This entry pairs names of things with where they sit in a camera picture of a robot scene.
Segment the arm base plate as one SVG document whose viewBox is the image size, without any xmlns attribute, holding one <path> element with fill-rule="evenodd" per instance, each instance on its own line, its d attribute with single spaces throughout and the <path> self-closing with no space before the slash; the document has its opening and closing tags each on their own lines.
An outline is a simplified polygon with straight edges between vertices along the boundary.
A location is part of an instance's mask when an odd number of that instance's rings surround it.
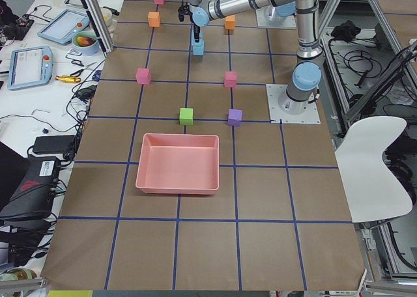
<svg viewBox="0 0 417 297">
<path fill-rule="evenodd" d="M 295 13 L 294 3 L 260 8 L 256 10 L 257 26 L 267 29 L 296 29 Z"/>
<path fill-rule="evenodd" d="M 303 102 L 295 102 L 287 95 L 287 85 L 266 84 L 270 122 L 274 124 L 320 124 L 317 100 L 311 92 Z"/>
</svg>

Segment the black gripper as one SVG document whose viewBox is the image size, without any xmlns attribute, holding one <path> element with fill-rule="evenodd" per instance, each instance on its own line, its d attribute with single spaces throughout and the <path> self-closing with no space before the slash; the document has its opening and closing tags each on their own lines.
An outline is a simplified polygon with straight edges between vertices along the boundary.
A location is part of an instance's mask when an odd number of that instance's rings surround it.
<svg viewBox="0 0 417 297">
<path fill-rule="evenodd" d="M 193 40 L 195 43 L 200 43 L 200 34 L 201 28 L 198 25 L 193 24 Z"/>
<path fill-rule="evenodd" d="M 184 21 L 187 16 L 190 16 L 190 7 L 188 3 L 181 4 L 178 8 L 178 18 L 180 21 Z"/>
</svg>

